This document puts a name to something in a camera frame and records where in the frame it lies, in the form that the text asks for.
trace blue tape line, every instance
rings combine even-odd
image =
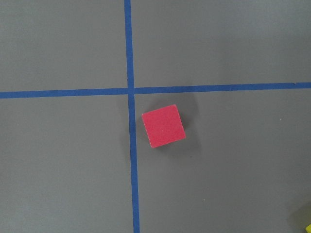
[[[127,88],[0,92],[0,99],[126,95]]]
[[[303,88],[311,88],[311,83],[256,83],[256,84],[232,84],[232,85],[136,87],[135,94],[279,90],[279,89],[303,89]]]
[[[134,93],[134,66],[133,66],[133,42],[131,1],[124,0],[125,15],[125,42],[126,42],[126,66],[128,87],[128,115],[130,127],[130,156],[131,156],[131,186],[133,207],[134,233],[139,233],[139,202],[138,202],[138,172],[137,172],[137,146],[136,146],[136,117],[135,117],[135,93]]]

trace blue tape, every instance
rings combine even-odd
[[[303,88],[311,88],[311,83],[256,83],[256,84],[232,84],[232,85],[136,87],[135,94],[279,90],[279,89],[303,89]]]
[[[0,99],[126,95],[127,88],[0,92]]]
[[[131,18],[130,0],[124,0],[124,15],[125,15],[125,42],[126,42],[126,66],[127,66],[127,87],[128,87],[128,116],[130,127],[133,228],[134,233],[139,233],[140,229],[139,229],[136,117],[135,117],[135,93],[134,93],[134,65],[133,65],[132,18]]]

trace red block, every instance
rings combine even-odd
[[[186,138],[176,105],[141,115],[152,148]]]

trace red foam block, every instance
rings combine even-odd
[[[141,117],[152,148],[186,138],[175,104],[144,113]]]

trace gray floor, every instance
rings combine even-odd
[[[311,82],[309,0],[132,0],[136,86]],[[0,91],[126,87],[122,0],[0,0]],[[311,90],[136,96],[142,233],[302,233]],[[140,115],[177,104],[151,149]],[[132,233],[127,96],[0,100],[0,232]]]

